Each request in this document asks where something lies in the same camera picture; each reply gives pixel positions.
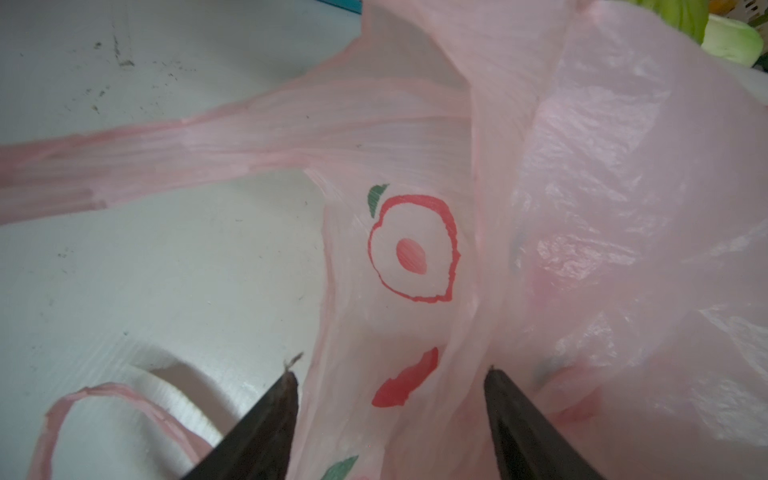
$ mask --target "white surface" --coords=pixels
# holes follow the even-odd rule
[[[0,143],[247,98],[358,32],[358,15],[315,0],[3,0]],[[309,355],[321,213],[310,181],[283,171],[0,227],[0,478],[23,478],[56,398],[105,381],[217,441],[172,385],[227,430],[284,360]],[[307,367],[296,366],[300,379]],[[78,404],[59,445],[55,478],[177,478],[189,467],[118,400]]]

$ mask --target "red printed shape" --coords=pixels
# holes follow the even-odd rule
[[[393,406],[403,406],[430,373],[437,368],[438,350],[437,347],[424,353],[419,363],[407,367],[394,379],[387,379],[373,396],[371,405],[385,409]]]
[[[387,283],[382,278],[381,272],[379,272],[379,270],[376,269],[376,265],[373,262],[373,255],[371,254],[371,242],[373,239],[373,234],[383,225],[384,217],[386,216],[387,211],[389,211],[389,209],[394,207],[395,205],[400,205],[400,204],[414,204],[420,207],[429,208],[430,210],[432,210],[433,212],[437,213],[440,216],[443,224],[445,225],[445,231],[448,234],[449,239],[451,240],[452,253],[451,253],[451,265],[448,271],[448,287],[445,289],[445,292],[441,295],[411,296],[407,293],[399,292],[398,290],[395,290],[391,286],[387,285]],[[450,302],[451,300],[453,300],[453,282],[456,280],[456,266],[458,265],[458,259],[460,259],[461,257],[462,257],[461,254],[458,252],[458,229],[456,228],[456,221],[453,219],[453,215],[451,214],[451,210],[448,208],[448,204],[440,200],[439,198],[431,197],[429,195],[399,195],[398,197],[389,198],[382,205],[381,212],[379,213],[379,221],[376,222],[376,224],[373,226],[373,228],[371,229],[371,234],[368,237],[368,258],[371,260],[371,265],[373,265],[373,269],[376,270],[376,273],[379,275],[379,280],[381,280],[382,284],[385,287],[387,287],[394,293],[397,293],[398,295],[405,297],[408,300],[412,300],[414,302],[437,303],[437,302]]]
[[[404,238],[397,243],[397,260],[409,272],[418,275],[427,273],[427,254],[416,240]]]
[[[586,368],[588,367],[579,365],[566,366],[556,372],[552,378],[549,379],[548,383],[560,382],[563,379],[575,375],[583,375],[583,371]],[[576,404],[561,410],[560,412],[548,415],[549,421],[555,425],[565,425],[589,420],[600,412],[602,400],[602,389],[598,386]]]

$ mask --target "green vegetable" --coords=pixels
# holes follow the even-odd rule
[[[701,45],[709,16],[709,0],[626,0],[656,12],[669,26]]]
[[[710,55],[751,67],[763,52],[763,39],[746,23],[710,15],[701,48]]]

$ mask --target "green leaf print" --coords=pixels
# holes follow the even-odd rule
[[[331,465],[331,468],[328,468],[328,470],[326,470],[326,474],[323,475],[323,478],[321,480],[344,480],[344,478],[352,470],[352,467],[355,466],[355,462],[357,462],[357,457],[358,455],[355,455],[353,457],[349,457],[347,460],[342,460],[341,462],[334,463],[333,465]]]
[[[376,206],[389,184],[374,185],[368,190],[368,208],[371,209],[371,218],[376,218]]]

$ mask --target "wrinkled plastic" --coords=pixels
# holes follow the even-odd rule
[[[3,147],[0,218],[303,168],[327,291],[290,480],[498,478],[490,365],[607,478],[765,478],[766,131],[632,5],[369,0],[271,94]]]

